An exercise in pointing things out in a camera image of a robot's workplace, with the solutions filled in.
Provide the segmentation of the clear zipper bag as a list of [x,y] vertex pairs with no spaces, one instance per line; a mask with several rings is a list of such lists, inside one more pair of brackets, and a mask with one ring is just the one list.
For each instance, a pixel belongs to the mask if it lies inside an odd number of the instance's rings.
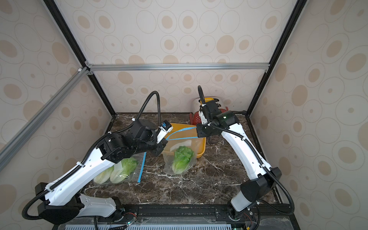
[[140,183],[147,153],[133,155],[104,170],[93,179],[95,186]]
[[166,137],[163,150],[164,172],[168,175],[186,173],[197,162],[202,139],[197,136],[195,126],[178,126]]

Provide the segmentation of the chinese cabbage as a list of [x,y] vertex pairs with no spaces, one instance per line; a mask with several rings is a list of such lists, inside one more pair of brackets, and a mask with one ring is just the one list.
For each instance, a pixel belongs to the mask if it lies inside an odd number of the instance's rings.
[[109,167],[108,169],[104,170],[103,172],[101,172],[100,174],[98,174],[94,179],[94,183],[96,184],[103,184],[105,183],[107,180],[109,180],[112,172],[114,171],[114,166]]
[[130,177],[134,173],[139,162],[135,158],[125,158],[119,163],[114,165],[114,171],[110,176],[110,182],[118,184]]
[[187,146],[180,146],[174,153],[172,163],[172,171],[174,174],[182,174],[186,172],[194,157],[194,151]]

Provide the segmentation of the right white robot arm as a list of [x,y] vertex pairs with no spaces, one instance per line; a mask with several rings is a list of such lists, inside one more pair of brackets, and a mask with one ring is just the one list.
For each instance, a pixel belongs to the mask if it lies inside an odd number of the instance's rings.
[[201,122],[196,125],[199,137],[222,135],[242,162],[248,181],[241,184],[241,191],[231,199],[230,210],[239,213],[250,208],[268,194],[280,179],[281,171],[259,154],[232,111],[221,112],[214,100],[201,103],[198,112]]

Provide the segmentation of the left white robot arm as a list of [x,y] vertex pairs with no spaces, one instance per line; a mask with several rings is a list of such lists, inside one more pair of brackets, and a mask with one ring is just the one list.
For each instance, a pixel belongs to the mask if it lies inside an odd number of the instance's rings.
[[159,156],[172,131],[172,125],[164,121],[161,127],[148,120],[135,120],[126,134],[111,133],[101,137],[88,150],[81,162],[62,177],[49,184],[36,186],[36,197],[30,202],[38,205],[37,216],[30,216],[23,209],[25,219],[43,219],[61,225],[77,217],[97,216],[109,219],[122,217],[123,207],[117,198],[95,198],[80,193],[80,190],[103,171],[135,154],[152,152]]

